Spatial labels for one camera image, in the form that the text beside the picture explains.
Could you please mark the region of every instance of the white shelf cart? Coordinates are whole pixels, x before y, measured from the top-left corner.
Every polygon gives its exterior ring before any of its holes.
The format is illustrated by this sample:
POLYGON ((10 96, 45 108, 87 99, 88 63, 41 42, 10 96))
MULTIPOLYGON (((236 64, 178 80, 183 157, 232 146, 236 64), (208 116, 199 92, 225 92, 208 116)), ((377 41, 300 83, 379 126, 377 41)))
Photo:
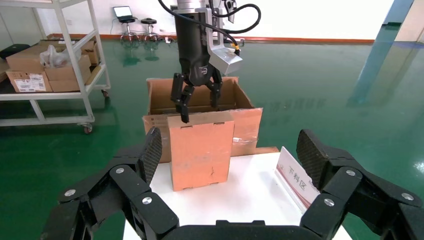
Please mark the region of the white shelf cart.
POLYGON ((0 127, 47 124, 78 124, 84 127, 84 131, 86 134, 91 133, 93 129, 92 123, 95 121, 95 118, 93 115, 92 107, 90 105, 89 94, 92 90, 101 90, 103 92, 103 96, 108 97, 108 92, 106 90, 111 88, 108 69, 106 67, 105 55, 103 53, 102 42, 100 40, 99 28, 97 25, 96 15, 93 8, 93 0, 0 0, 0 7, 1 6, 54 9, 57 19, 59 21, 60 29, 63 34, 63 39, 65 41, 66 48, 69 52, 70 60, 73 66, 73 70, 75 72, 76 79, 78 81, 80 92, 37 92, 0 94, 0 101, 28 100, 31 103, 32 108, 34 109, 34 112, 37 116, 36 118, 0 119, 0 127), (88 2, 93 31, 91 31, 89 34, 84 36, 81 40, 79 40, 73 45, 62 9, 85 1, 88 2), (74 51, 80 49, 93 37, 95 37, 97 40, 98 52, 100 55, 100 71, 98 71, 97 75, 94 77, 94 80, 89 85, 85 85, 74 51), (106 77, 106 84, 96 84, 103 73, 106 77), (45 117, 40 109, 37 100, 56 99, 82 99, 84 101, 87 115, 45 117))

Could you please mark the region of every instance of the white wall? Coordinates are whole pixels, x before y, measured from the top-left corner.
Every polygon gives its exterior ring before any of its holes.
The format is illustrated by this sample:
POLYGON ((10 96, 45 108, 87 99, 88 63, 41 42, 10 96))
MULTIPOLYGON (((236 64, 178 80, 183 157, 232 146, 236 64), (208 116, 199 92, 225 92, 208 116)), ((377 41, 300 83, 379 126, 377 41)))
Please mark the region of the white wall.
POLYGON ((0 15, 14 44, 33 45, 43 38, 32 8, 2 6, 0 15))
MULTIPOLYGON (((177 0, 163 0, 169 6, 177 0)), ((153 18, 154 29, 175 31, 174 19, 157 0, 93 0, 100 34, 109 34, 115 18, 112 7, 130 6, 139 19, 153 18)), ((389 12, 393 0, 237 0, 238 6, 253 3, 260 7, 262 20, 249 37, 309 38, 309 39, 375 39, 389 12)), ((56 16, 51 9, 41 9, 39 14, 46 34, 60 33, 56 16)), ((84 34, 92 30, 86 2, 64 9, 70 33, 84 34)), ((242 29, 250 26, 257 14, 254 9, 244 9, 235 15, 235 24, 227 21, 225 28, 242 29)), ((131 30, 144 31, 140 22, 131 23, 131 30)), ((112 34, 124 28, 117 21, 112 34)))
POLYGON ((6 27, 5 22, 3 21, 2 15, 0 13, 0 51, 13 45, 12 39, 9 35, 8 28, 6 27))

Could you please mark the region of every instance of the caster wheel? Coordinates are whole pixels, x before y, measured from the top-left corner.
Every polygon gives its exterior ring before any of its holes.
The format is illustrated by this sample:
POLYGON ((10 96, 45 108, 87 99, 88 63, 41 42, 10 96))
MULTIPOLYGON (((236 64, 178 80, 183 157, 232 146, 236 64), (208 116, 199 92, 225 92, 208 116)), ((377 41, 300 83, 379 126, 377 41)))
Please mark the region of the caster wheel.
POLYGON ((92 132, 93 132, 93 126, 91 124, 84 127, 85 134, 91 134, 92 132))
POLYGON ((105 90, 102 90, 101 93, 103 94, 104 98, 109 98, 109 93, 105 90))

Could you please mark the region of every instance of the robotic hand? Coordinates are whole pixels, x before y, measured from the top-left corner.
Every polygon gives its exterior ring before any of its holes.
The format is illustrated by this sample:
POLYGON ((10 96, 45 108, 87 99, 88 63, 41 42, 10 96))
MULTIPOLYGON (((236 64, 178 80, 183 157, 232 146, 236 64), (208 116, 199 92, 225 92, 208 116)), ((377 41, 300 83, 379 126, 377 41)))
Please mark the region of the robotic hand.
POLYGON ((239 45, 230 34, 245 33, 256 27, 261 20, 261 10, 254 4, 237 8, 235 0, 224 0, 228 13, 223 14, 221 8, 214 8, 213 0, 208 0, 208 5, 205 0, 177 0, 177 9, 172 11, 162 0, 158 1, 168 13, 175 16, 181 73, 173 76, 171 100, 181 114, 181 120, 188 123, 188 105, 195 87, 206 85, 211 91, 210 105, 217 107, 223 83, 221 72, 232 73, 240 68, 242 62, 239 45), (247 7, 255 8, 258 12, 253 25, 242 30, 222 28, 222 18, 228 17, 230 22, 234 22, 234 14, 247 7), (218 33, 217 44, 214 43, 213 32, 218 33), (224 46, 224 36, 232 41, 235 50, 224 46))
POLYGON ((150 187, 162 155, 152 128, 143 145, 123 148, 109 164, 63 190, 40 240, 92 240, 111 215, 122 212, 142 240, 331 240, 347 213, 358 216, 381 240, 424 240, 424 209, 413 192, 363 168, 347 151, 300 131, 297 156, 321 192, 300 225, 262 220, 180 226, 178 216, 150 187))

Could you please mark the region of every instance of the small cardboard box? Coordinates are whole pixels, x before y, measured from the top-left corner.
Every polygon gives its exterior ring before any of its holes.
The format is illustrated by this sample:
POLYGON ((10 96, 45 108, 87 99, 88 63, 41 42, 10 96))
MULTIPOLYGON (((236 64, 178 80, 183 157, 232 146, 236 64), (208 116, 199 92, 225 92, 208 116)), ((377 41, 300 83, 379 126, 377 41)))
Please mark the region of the small cardboard box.
POLYGON ((46 50, 47 46, 35 45, 6 57, 6 60, 12 71, 41 73, 44 71, 44 66, 40 62, 40 53, 46 50))
MULTIPOLYGON (((53 45, 55 47, 66 48, 66 44, 64 40, 40 40, 38 42, 40 46, 49 46, 53 45)), ((97 49, 97 42, 95 40, 90 40, 86 44, 81 47, 81 52, 83 55, 88 55, 90 58, 90 62, 92 65, 99 65, 99 54, 97 49)))
POLYGON ((174 191, 224 183, 230 168, 234 120, 231 113, 205 112, 169 116, 171 175, 174 191))
MULTIPOLYGON (((91 76, 91 63, 89 56, 82 55, 78 64, 79 69, 81 70, 82 79, 84 80, 84 83, 86 83, 91 76)), ((75 76, 74 68, 72 67, 72 65, 58 68, 45 68, 44 70, 48 77, 48 81, 51 85, 51 89, 53 90, 53 92, 60 93, 80 90, 80 87, 78 86, 77 82, 77 77, 75 76)))
MULTIPOLYGON (((234 134, 231 156, 251 155, 256 151, 262 108, 255 108, 245 92, 240 88, 238 77, 223 77, 218 108, 211 107, 211 91, 205 86, 196 87, 188 104, 193 113, 229 112, 234 119, 234 134)), ((148 114, 143 116, 146 133, 151 127, 158 127, 162 135, 161 163, 171 161, 170 130, 168 117, 179 116, 171 101, 173 79, 148 79, 148 114)))
POLYGON ((6 74, 17 93, 52 92, 45 72, 7 71, 6 74))

